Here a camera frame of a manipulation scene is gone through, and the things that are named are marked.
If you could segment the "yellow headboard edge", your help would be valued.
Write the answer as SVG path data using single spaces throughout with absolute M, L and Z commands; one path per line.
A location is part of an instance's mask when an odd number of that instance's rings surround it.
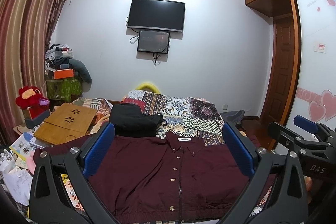
M 135 90 L 143 90 L 143 91 L 148 91 L 148 92 L 152 92 L 155 94 L 160 94 L 161 92 L 159 91 L 159 89 L 152 83 L 141 83 L 140 85 L 138 85 Z

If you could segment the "maroon button-up shirt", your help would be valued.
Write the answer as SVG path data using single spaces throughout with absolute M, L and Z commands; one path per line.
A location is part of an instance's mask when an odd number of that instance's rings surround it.
M 90 135 L 35 151 L 62 155 Z M 164 139 L 114 135 L 89 184 L 117 223 L 220 219 L 234 205 L 249 178 L 227 145 L 169 132 Z

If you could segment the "grey stuffed pillow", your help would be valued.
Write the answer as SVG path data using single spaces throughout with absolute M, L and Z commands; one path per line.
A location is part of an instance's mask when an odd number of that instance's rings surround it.
M 91 75 L 83 62 L 76 59 L 69 59 L 69 64 L 71 68 L 78 72 L 79 76 L 85 83 L 92 83 Z

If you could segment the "wooden door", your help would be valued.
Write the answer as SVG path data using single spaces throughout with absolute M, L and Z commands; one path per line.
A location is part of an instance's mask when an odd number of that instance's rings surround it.
M 293 16 L 274 20 L 273 56 L 266 99 L 260 123 L 280 122 L 289 95 L 294 62 Z

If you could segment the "wall-mounted black television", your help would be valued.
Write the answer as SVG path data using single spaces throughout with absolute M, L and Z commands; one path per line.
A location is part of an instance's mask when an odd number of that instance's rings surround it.
M 183 2 L 164 0 L 132 0 L 127 20 L 129 28 L 183 32 Z

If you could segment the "wooden lap desk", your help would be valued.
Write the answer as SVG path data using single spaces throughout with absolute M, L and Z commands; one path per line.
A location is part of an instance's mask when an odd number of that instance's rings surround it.
M 87 134 L 96 109 L 64 103 L 34 132 L 34 137 L 51 145 L 59 145 Z

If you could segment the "black folded garment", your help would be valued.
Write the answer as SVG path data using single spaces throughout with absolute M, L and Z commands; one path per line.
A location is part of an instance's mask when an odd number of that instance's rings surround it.
M 120 103 L 112 107 L 109 122 L 115 134 L 128 138 L 155 137 L 159 127 L 166 124 L 162 114 L 143 114 L 141 108 L 131 103 Z

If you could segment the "green patterned storage box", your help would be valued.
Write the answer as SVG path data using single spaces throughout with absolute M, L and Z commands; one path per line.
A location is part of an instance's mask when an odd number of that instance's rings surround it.
M 72 102 L 82 95 L 82 81 L 78 77 L 46 80 L 47 96 L 50 100 Z

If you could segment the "striped red curtain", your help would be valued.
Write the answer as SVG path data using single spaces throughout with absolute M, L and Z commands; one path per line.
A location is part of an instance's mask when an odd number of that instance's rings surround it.
M 1 144 L 17 138 L 23 123 L 15 104 L 18 90 L 36 86 L 46 91 L 45 51 L 50 45 L 65 0 L 1 0 Z

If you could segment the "pile of papers and bags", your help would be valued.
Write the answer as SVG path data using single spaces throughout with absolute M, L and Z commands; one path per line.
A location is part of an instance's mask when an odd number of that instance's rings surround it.
M 37 148 L 47 146 L 46 143 L 38 141 L 34 136 L 39 128 L 40 126 L 35 126 L 22 132 L 9 148 L 1 152 L 2 186 L 15 202 L 23 206 L 29 205 L 33 181 L 33 172 L 29 161 L 33 159 Z

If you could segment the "small wall monitor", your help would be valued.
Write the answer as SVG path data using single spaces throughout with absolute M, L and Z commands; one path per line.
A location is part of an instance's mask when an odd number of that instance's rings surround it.
M 170 33 L 156 30 L 140 30 L 138 52 L 167 54 L 169 51 Z

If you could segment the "patchwork patterned bedspread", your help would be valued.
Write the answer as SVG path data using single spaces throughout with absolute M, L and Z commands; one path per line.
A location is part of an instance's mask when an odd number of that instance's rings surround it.
M 205 145 L 224 144 L 222 131 L 224 122 L 232 121 L 243 136 L 249 132 L 247 126 L 255 123 L 253 129 L 259 126 L 256 119 L 244 120 L 244 111 L 218 112 L 211 102 L 203 98 L 194 97 L 172 97 L 165 94 L 152 92 L 149 89 L 135 89 L 120 101 L 108 102 L 102 98 L 77 98 L 72 104 L 96 109 L 97 114 L 94 118 L 90 134 L 98 132 L 98 129 L 108 121 L 110 112 L 118 103 L 132 103 L 140 107 L 143 114 L 161 114 L 165 121 L 159 126 L 157 137 L 164 139 L 168 131 L 181 137 L 197 137 L 203 139 Z M 80 213 L 85 213 L 67 175 L 62 174 L 66 192 L 71 204 Z

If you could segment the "red plush toy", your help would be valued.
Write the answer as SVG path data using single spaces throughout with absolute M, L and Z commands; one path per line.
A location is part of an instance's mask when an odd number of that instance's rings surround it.
M 34 119 L 49 109 L 50 101 L 45 98 L 36 86 L 24 86 L 19 89 L 15 103 L 23 112 L 25 118 Z

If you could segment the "orange box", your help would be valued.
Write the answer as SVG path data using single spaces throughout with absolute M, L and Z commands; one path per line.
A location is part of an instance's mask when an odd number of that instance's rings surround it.
M 52 78 L 58 80 L 58 79 L 71 78 L 73 76 L 74 76 L 73 69 L 59 69 L 53 72 Z

